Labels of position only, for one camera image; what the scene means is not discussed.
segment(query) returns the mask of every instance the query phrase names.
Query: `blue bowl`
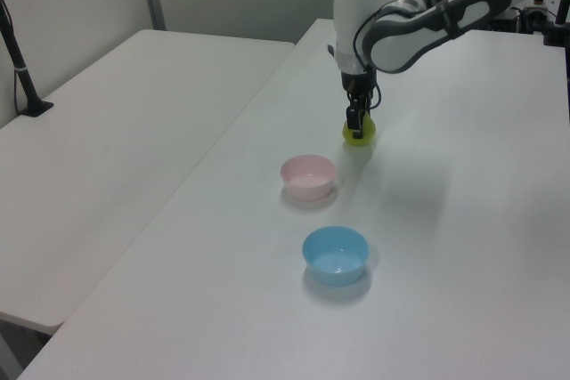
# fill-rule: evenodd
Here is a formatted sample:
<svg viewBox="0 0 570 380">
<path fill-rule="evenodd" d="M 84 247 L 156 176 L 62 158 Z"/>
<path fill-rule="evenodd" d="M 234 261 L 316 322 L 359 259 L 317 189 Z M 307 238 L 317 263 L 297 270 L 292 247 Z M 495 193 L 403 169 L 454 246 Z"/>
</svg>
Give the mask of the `blue bowl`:
<svg viewBox="0 0 570 380">
<path fill-rule="evenodd" d="M 303 244 L 308 270 L 315 279 L 333 287 L 358 280 L 368 253 L 368 243 L 363 235 L 340 226 L 315 230 Z"/>
</svg>

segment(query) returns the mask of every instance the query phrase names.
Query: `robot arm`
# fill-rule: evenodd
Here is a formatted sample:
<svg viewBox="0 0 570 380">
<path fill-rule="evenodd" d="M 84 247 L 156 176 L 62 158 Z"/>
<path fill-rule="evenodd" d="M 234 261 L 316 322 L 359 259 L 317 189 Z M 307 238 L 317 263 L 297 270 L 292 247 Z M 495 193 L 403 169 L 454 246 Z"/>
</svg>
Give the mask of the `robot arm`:
<svg viewBox="0 0 570 380">
<path fill-rule="evenodd" d="M 376 70 L 401 73 L 424 53 L 521 1 L 449 0 L 426 11 L 422 0 L 334 0 L 335 59 L 351 101 L 346 128 L 353 139 L 363 138 Z"/>
</svg>

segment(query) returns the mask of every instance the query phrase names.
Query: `black cable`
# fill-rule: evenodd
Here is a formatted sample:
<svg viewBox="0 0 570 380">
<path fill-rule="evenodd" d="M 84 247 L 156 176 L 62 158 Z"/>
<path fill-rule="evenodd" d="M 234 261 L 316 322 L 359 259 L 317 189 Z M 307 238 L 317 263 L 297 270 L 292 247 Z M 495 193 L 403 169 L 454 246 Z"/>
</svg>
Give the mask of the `black cable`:
<svg viewBox="0 0 570 380">
<path fill-rule="evenodd" d="M 12 15 L 10 15 L 10 10 L 8 9 L 8 5 L 6 4 L 5 0 L 0 0 L 0 5 L 2 5 L 2 8 L 4 9 L 4 12 L 8 17 L 8 21 L 10 21 L 10 28 L 12 29 L 13 32 L 14 25 L 12 21 Z M 14 108 L 16 109 L 16 114 L 19 116 L 20 110 L 18 109 L 17 95 L 18 95 L 18 73 L 16 72 L 16 70 L 14 70 Z"/>
<path fill-rule="evenodd" d="M 376 86 L 376 90 L 378 91 L 378 101 L 376 101 L 376 104 L 374 104 L 372 107 L 370 107 L 370 110 L 377 108 L 377 106 L 379 106 L 380 103 L 382 102 L 382 92 L 380 91 L 380 87 L 378 86 L 378 82 L 375 82 L 374 85 Z"/>
<path fill-rule="evenodd" d="M 20 111 L 18 110 L 18 99 L 16 98 L 18 90 L 18 73 L 14 70 L 14 108 L 16 109 L 16 114 L 19 116 Z"/>
<path fill-rule="evenodd" d="M 4 0 L 0 0 L 0 4 L 2 4 L 2 7 L 4 8 L 6 15 L 8 15 L 8 21 L 10 21 L 10 27 L 12 28 L 12 31 L 13 31 L 14 26 L 12 24 L 12 15 L 10 15 L 10 10 L 8 9 L 8 5 L 6 4 L 6 2 Z"/>
<path fill-rule="evenodd" d="M 374 17 L 376 17 L 380 13 L 380 11 L 382 11 L 382 9 L 384 9 L 384 7 L 387 4 L 391 4 L 393 2 L 395 2 L 395 0 L 390 0 L 389 2 L 386 2 L 385 4 L 380 6 L 377 11 L 375 11 L 370 17 L 368 17 L 366 20 L 364 20 L 364 22 L 361 24 L 361 26 L 358 28 L 358 30 L 356 30 L 356 33 L 354 33 L 354 39 L 353 39 L 354 55 L 356 56 L 356 59 L 358 60 L 358 62 L 360 62 L 360 65 L 362 66 L 363 69 L 366 69 L 366 66 L 364 65 L 364 61 L 362 61 L 362 58 L 360 57 L 360 54 L 358 53 L 358 50 L 356 49 L 356 39 L 358 38 L 358 35 L 360 35 L 360 32 L 362 31 L 362 29 L 366 26 L 366 24 L 368 24 L 368 21 L 370 21 Z"/>
</svg>

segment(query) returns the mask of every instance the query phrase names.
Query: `bowl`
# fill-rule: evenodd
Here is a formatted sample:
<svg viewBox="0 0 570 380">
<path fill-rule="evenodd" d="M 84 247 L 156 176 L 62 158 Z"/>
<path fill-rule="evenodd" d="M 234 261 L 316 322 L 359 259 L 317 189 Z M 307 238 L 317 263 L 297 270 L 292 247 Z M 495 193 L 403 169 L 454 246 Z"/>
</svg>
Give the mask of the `bowl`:
<svg viewBox="0 0 570 380">
<path fill-rule="evenodd" d="M 303 244 L 307 269 L 319 282 L 333 287 L 358 280 L 368 253 L 368 243 L 363 235 L 340 226 L 315 230 Z"/>
<path fill-rule="evenodd" d="M 317 200 L 332 190 L 337 170 L 332 162 L 319 155 L 301 155 L 289 159 L 281 167 L 285 189 L 301 200 Z"/>
</svg>

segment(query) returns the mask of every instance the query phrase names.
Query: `table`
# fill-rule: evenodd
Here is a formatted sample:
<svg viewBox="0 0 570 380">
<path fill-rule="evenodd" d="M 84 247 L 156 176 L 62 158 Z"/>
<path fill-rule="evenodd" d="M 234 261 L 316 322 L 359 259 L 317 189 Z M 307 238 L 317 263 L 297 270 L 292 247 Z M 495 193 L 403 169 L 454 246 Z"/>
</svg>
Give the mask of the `table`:
<svg viewBox="0 0 570 380">
<path fill-rule="evenodd" d="M 52 334 L 292 46 L 145 30 L 0 130 L 0 319 Z"/>
<path fill-rule="evenodd" d="M 379 75 L 354 148 L 333 40 L 316 21 L 21 380 L 567 379 L 564 51 L 472 31 Z M 328 198 L 282 192 L 301 153 L 337 165 Z M 305 273 L 332 224 L 370 243 L 349 287 Z"/>
</svg>

